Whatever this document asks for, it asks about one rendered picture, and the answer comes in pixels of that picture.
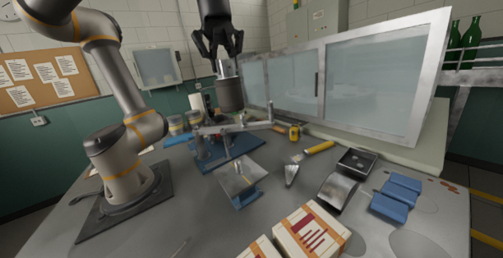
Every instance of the cardboard box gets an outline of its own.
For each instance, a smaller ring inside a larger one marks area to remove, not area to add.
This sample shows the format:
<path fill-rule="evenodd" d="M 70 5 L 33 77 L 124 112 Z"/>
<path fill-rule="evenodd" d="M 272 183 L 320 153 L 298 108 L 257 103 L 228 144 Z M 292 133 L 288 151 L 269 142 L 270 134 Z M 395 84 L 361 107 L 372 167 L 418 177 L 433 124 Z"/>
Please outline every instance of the cardboard box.
<path fill-rule="evenodd" d="M 282 258 L 275 246 L 270 243 L 269 238 L 262 234 L 237 258 Z"/>
<path fill-rule="evenodd" d="M 313 200 L 273 227 L 273 238 L 288 258 L 339 257 L 352 235 Z"/>

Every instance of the paper towel roll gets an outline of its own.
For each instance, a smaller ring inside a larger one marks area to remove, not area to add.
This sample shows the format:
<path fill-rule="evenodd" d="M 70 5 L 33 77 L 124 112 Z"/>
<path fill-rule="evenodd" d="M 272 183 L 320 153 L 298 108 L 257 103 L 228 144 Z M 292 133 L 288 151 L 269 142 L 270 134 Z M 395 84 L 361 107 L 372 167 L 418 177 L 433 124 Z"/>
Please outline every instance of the paper towel roll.
<path fill-rule="evenodd" d="M 192 110 L 199 110 L 203 120 L 206 119 L 205 105 L 202 103 L 201 92 L 188 95 Z"/>

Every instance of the glass bottle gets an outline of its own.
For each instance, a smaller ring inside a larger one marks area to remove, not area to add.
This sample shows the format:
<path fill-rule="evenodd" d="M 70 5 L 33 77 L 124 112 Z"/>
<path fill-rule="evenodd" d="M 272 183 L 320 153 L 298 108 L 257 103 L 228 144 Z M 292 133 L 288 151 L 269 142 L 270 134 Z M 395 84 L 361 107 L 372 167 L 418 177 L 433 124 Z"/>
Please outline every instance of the glass bottle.
<path fill-rule="evenodd" d="M 466 33 L 464 33 L 463 38 L 461 39 L 461 43 L 459 44 L 460 47 L 462 48 L 477 47 L 480 44 L 480 39 L 482 38 L 482 31 L 478 26 L 479 22 L 480 22 L 480 16 L 474 16 L 472 19 L 472 25 L 470 26 L 470 28 L 468 28 L 468 30 L 466 30 Z M 463 61 L 474 60 L 475 56 L 477 56 L 477 50 L 464 51 Z M 459 69 L 470 70 L 472 69 L 472 67 L 473 67 L 472 62 L 464 62 L 461 64 L 461 67 Z"/>
<path fill-rule="evenodd" d="M 461 41 L 461 34 L 458 30 L 459 20 L 452 21 L 452 27 L 450 28 L 449 42 L 447 43 L 448 49 L 456 49 L 459 47 L 459 42 Z M 444 61 L 458 61 L 460 52 L 446 52 Z M 456 68 L 456 64 L 444 64 L 442 66 L 442 71 L 453 70 Z"/>

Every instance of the workbench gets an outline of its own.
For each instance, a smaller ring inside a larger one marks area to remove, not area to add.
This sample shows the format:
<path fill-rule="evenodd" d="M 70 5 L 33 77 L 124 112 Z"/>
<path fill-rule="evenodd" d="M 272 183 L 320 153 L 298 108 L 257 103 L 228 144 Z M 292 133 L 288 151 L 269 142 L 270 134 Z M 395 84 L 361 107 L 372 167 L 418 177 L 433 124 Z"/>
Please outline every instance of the workbench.
<path fill-rule="evenodd" d="M 306 159 L 288 189 L 284 182 L 286 154 L 323 140 L 303 135 L 299 142 L 293 143 L 288 135 L 272 130 L 251 133 L 266 144 L 247 155 L 269 175 L 258 184 L 264 194 L 242 210 L 234 209 L 213 174 L 201 175 L 187 143 L 163 149 L 162 140 L 155 144 L 155 151 L 141 158 L 148 165 L 169 160 L 173 198 L 76 246 L 74 241 L 96 197 L 85 198 L 74 206 L 68 202 L 99 190 L 102 184 L 98 176 L 85 180 L 83 173 L 17 257 L 235 257 L 262 234 L 272 240 L 271 228 L 275 224 L 310 199 L 316 199 L 321 184 L 335 171 L 336 159 L 347 147 L 337 145 Z M 422 194 L 416 208 L 408 212 L 406 224 L 369 207 L 373 192 L 382 188 L 390 172 L 422 181 Z M 416 256 L 421 251 L 436 258 L 469 258 L 468 190 L 448 182 L 457 187 L 459 194 L 455 194 L 441 182 L 437 177 L 378 159 L 342 214 L 322 200 L 316 202 L 353 232 L 352 243 L 343 258 L 395 257 L 390 244 L 398 244 L 397 253 L 408 251 L 408 258 L 422 257 Z"/>

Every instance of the putty knife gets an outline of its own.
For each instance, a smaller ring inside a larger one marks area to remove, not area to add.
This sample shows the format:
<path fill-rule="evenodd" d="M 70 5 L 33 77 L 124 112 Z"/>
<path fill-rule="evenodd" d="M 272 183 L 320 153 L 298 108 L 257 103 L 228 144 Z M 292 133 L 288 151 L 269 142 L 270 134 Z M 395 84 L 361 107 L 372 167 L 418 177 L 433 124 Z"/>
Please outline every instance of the putty knife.
<path fill-rule="evenodd" d="M 292 161 L 292 163 L 286 164 L 284 166 L 284 178 L 286 187 L 292 186 L 293 179 L 295 178 L 295 175 L 297 175 L 298 169 L 300 168 L 300 162 L 302 162 L 305 158 L 323 150 L 327 150 L 332 146 L 335 146 L 335 142 L 327 141 L 311 148 L 305 149 L 301 154 L 291 156 L 290 160 Z"/>

